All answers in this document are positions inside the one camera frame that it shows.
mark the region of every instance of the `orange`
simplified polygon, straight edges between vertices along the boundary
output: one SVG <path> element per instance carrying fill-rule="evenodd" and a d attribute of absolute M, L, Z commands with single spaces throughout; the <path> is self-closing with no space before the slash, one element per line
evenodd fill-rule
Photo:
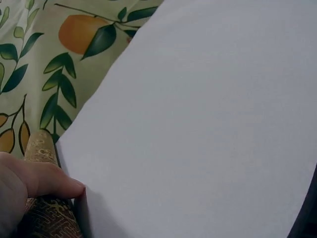
<path fill-rule="evenodd" d="M 0 134 L 0 151 L 11 153 L 15 144 L 15 135 L 12 128 Z"/>
<path fill-rule="evenodd" d="M 30 129 L 29 129 L 28 123 L 24 121 L 21 124 L 19 129 L 19 144 L 20 144 L 20 149 L 23 155 L 25 153 L 29 138 L 30 138 Z"/>
<path fill-rule="evenodd" d="M 107 25 L 109 22 L 101 18 L 71 15 L 61 25 L 58 37 L 67 49 L 83 55 L 97 30 Z"/>

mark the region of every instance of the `hand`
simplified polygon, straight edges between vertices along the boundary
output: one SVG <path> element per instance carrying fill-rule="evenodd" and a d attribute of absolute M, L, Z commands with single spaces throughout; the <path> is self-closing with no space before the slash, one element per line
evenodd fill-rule
<path fill-rule="evenodd" d="M 9 236 L 21 221 L 28 197 L 52 194 L 70 199 L 84 189 L 51 163 L 26 162 L 0 152 L 0 237 Z"/>

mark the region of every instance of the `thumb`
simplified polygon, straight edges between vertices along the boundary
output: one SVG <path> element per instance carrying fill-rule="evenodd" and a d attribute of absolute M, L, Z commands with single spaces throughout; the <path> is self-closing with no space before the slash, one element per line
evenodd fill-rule
<path fill-rule="evenodd" d="M 52 194 L 70 199 L 84 192 L 81 182 L 67 176 L 59 167 L 48 162 L 26 162 L 6 154 L 1 163 L 13 171 L 26 186 L 28 197 Z"/>

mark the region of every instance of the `light green fabric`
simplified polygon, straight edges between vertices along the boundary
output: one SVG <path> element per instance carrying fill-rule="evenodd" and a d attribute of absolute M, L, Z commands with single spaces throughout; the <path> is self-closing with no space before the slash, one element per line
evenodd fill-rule
<path fill-rule="evenodd" d="M 22 157 L 39 128 L 57 141 L 161 2 L 2 0 L 0 151 Z"/>

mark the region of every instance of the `white paper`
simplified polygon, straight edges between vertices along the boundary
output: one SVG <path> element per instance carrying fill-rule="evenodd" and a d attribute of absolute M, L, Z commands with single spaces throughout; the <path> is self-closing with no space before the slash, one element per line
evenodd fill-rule
<path fill-rule="evenodd" d="M 285 238 L 317 162 L 316 12 L 165 0 L 57 143 L 85 232 Z"/>

